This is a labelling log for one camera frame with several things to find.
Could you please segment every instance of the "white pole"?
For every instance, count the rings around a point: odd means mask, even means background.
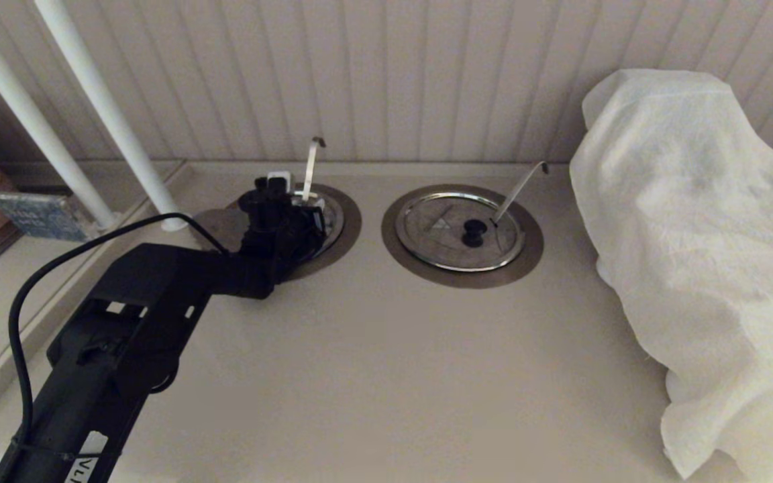
[[[19,84],[1,53],[0,94],[25,130],[28,131],[28,134],[37,143],[46,159],[52,164],[52,167],[56,169],[67,186],[73,190],[74,195],[95,217],[99,229],[111,227],[115,223],[115,215],[105,204],[95,187],[92,186],[91,181],[85,177],[82,169],[76,165],[73,157],[56,136],[55,131],[52,131],[50,124],[46,122],[32,98]]]
[[[64,58],[76,74],[76,79],[83,86],[85,94],[89,96],[91,104],[101,116],[109,134],[115,140],[139,183],[142,184],[148,198],[151,198],[160,213],[178,211],[178,205],[175,205],[172,195],[151,166],[148,154],[145,153],[145,149],[117,106],[107,83],[104,82],[92,61],[89,49],[85,46],[83,38],[79,36],[73,19],[67,13],[67,8],[61,0],[35,0],[34,3],[37,4],[40,15],[56,40],[58,48],[64,53]],[[187,224],[178,218],[163,222],[163,229],[168,231],[181,229],[184,226]]]

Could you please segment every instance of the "white cloth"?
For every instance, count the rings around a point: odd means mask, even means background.
[[[773,150],[709,74],[620,70],[583,113],[574,194],[638,342],[673,373],[666,455],[687,478],[721,449],[773,481]]]

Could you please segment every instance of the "countertop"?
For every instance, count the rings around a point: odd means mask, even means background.
[[[196,214],[276,168],[188,162],[172,193]],[[533,178],[518,198],[545,251],[517,282],[434,284],[383,245],[381,217],[410,190],[463,183],[505,193],[523,169],[319,165],[316,181],[359,205],[356,245],[267,300],[214,297],[111,481],[679,481],[660,438],[666,370],[595,272],[567,167]],[[142,241],[197,247],[187,231],[159,227],[120,243]],[[42,352],[30,365],[37,390],[49,367]],[[0,398],[0,457],[18,424],[12,383]],[[717,453],[689,481],[742,480]]]

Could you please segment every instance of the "white paneled wall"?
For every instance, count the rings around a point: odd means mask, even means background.
[[[733,86],[773,146],[773,0],[70,0],[154,158],[567,162],[621,67]],[[117,158],[32,0],[0,49],[77,158]],[[43,157],[0,98],[0,162]]]

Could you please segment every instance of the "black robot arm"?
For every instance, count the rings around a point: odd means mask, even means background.
[[[236,254],[142,244],[111,264],[48,348],[52,373],[0,482],[108,481],[148,395],[174,381],[211,296],[265,299],[320,249],[319,209],[293,205],[282,178],[256,186],[239,201],[250,228]]]

